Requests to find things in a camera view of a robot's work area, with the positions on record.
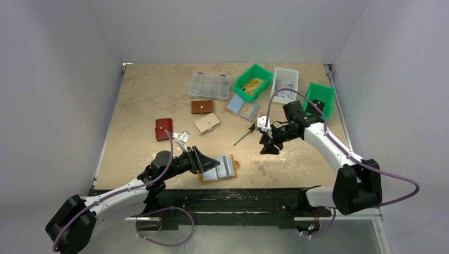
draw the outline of blue card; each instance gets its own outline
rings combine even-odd
[[[227,108],[231,110],[234,113],[237,113],[240,111],[241,107],[243,106],[243,103],[245,103],[245,100],[238,96],[237,94],[234,94],[231,101],[229,102]]]

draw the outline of wallet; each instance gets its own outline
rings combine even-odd
[[[165,133],[165,130],[173,133],[173,121],[171,118],[161,118],[156,119],[156,140],[157,141],[164,141],[168,140],[168,135]]]
[[[210,114],[213,113],[213,101],[194,101],[192,102],[192,114]]]
[[[219,123],[220,120],[218,120],[217,116],[214,113],[205,115],[193,122],[200,135],[217,128],[219,126]]]

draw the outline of white plastic bin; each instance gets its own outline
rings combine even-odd
[[[299,71],[276,67],[274,68],[273,85],[271,95],[281,88],[298,90]],[[296,101],[296,93],[281,91],[273,98],[273,102],[287,104]]]

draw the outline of wooden work surface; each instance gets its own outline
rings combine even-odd
[[[300,139],[286,142],[281,154],[260,155],[261,134],[253,132],[236,146],[251,123],[223,110],[225,102],[214,101],[214,113],[221,121],[220,127],[210,133],[198,135],[193,121],[203,115],[192,115],[188,87],[191,75],[226,74],[235,80],[251,63],[196,63],[170,65],[127,65],[119,97],[106,138],[96,189],[120,187],[141,173],[156,154],[170,150],[168,141],[155,139],[155,119],[173,119],[173,131],[188,131],[188,146],[197,146],[206,156],[215,158],[234,155],[240,162],[238,177],[216,183],[201,184],[198,175],[183,173],[166,181],[167,188],[274,188],[309,187],[334,184],[335,173],[319,152]],[[299,91],[306,93],[310,82],[329,86],[329,80],[320,63],[262,63],[262,67],[274,73],[275,67],[299,71]],[[255,103],[266,114],[271,86],[263,91]],[[270,119],[285,121],[282,104],[273,103]],[[332,132],[343,142],[345,135],[334,105],[329,119]],[[181,154],[174,144],[174,155]]]

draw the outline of clear plastic case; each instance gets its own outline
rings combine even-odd
[[[208,75],[201,72],[192,74],[188,94],[190,98],[227,101],[231,78],[226,75]]]

